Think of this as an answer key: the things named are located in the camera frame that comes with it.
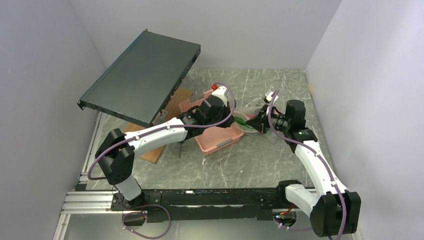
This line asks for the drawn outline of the aluminium frame rail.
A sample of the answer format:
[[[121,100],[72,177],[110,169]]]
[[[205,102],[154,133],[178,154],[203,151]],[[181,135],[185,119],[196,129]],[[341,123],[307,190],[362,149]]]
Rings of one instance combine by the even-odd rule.
[[[54,240],[63,240],[69,225],[72,215],[77,214],[105,214],[108,213],[108,207],[113,198],[112,190],[101,191],[86,191],[85,187],[89,183],[87,177],[88,170],[94,161],[96,147],[100,142],[102,129],[107,116],[99,112],[96,117],[93,134],[89,143],[88,151],[85,157],[82,170],[79,175],[78,183],[75,189],[66,193],[56,230],[54,233]]]

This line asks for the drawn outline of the brown wooden board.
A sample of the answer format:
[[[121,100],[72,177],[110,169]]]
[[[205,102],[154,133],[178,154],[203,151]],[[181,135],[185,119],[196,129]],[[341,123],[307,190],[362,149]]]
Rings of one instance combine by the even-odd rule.
[[[181,120],[176,119],[179,114],[179,103],[190,98],[194,92],[184,87],[179,87],[170,97],[165,108],[160,111],[159,120],[150,128],[141,127],[134,123],[129,123],[125,132],[132,138],[134,134],[144,134],[139,139],[129,142],[135,147],[135,158],[140,158],[150,163],[156,163],[162,153],[163,147],[169,143],[181,141],[187,134],[182,127],[171,128],[171,125],[180,125]]]

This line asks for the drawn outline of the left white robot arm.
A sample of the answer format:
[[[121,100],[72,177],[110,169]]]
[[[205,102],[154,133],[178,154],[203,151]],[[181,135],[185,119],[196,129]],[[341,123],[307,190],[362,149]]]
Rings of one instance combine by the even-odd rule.
[[[143,205],[144,196],[132,175],[135,158],[167,144],[197,137],[212,127],[228,128],[234,122],[234,109],[229,102],[210,95],[200,105],[162,124],[127,133],[114,129],[98,148],[95,163],[107,182],[121,192],[124,204],[137,210]]]

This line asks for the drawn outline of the green handled screwdriver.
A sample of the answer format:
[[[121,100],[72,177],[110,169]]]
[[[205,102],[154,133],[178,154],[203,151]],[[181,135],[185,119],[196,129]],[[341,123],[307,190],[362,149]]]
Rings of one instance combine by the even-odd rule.
[[[178,149],[178,158],[179,158],[179,159],[180,159],[180,158],[181,158],[181,156],[182,156],[183,144],[184,144],[184,141],[180,141],[180,142],[179,142],[179,149]]]

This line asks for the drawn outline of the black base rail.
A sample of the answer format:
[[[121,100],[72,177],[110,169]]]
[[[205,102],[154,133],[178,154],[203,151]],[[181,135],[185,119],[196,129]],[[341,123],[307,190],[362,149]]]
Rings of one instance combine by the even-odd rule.
[[[274,215],[293,206],[277,187],[144,189],[138,200],[120,199],[113,194],[110,210],[138,211],[147,223],[167,220],[232,220],[271,221]]]

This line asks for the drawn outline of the pink perforated plastic basket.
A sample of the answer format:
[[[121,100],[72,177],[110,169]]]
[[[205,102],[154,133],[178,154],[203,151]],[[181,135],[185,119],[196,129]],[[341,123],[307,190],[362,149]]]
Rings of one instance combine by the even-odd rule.
[[[199,106],[205,98],[212,94],[212,92],[213,90],[210,89],[203,94],[184,99],[178,104],[180,112],[186,112],[193,106]],[[207,156],[239,141],[243,135],[244,132],[238,127],[237,123],[234,122],[228,128],[207,128],[201,135],[195,136],[194,139],[202,151],[202,154]]]

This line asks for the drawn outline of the clear zip top bag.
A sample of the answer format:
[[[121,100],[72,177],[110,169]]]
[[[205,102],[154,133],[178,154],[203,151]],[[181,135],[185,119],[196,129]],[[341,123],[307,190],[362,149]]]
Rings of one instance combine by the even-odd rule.
[[[271,130],[271,127],[276,131],[281,131],[284,128],[286,117],[273,106],[270,111],[271,123],[269,123],[269,109],[268,103],[242,107],[233,112],[233,117],[238,128],[248,136],[267,139],[269,142],[274,143],[278,136]]]

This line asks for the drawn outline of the dark green rack server chassis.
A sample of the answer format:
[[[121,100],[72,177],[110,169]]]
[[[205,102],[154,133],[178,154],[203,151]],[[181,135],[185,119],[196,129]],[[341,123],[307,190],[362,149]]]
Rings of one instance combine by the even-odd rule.
[[[201,45],[144,30],[77,102],[149,128],[201,53]]]

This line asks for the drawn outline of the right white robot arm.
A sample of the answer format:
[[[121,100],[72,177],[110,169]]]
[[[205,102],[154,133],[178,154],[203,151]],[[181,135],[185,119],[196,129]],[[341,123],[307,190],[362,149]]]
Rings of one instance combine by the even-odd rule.
[[[264,102],[258,114],[246,124],[261,134],[272,131],[284,139],[305,167],[315,189],[315,193],[310,192],[298,180],[281,181],[275,194],[276,203],[282,208],[293,204],[302,210],[318,237],[340,239],[342,235],[354,234],[362,200],[330,168],[315,133],[306,126],[304,102],[289,100],[284,113],[274,106],[273,100]]]

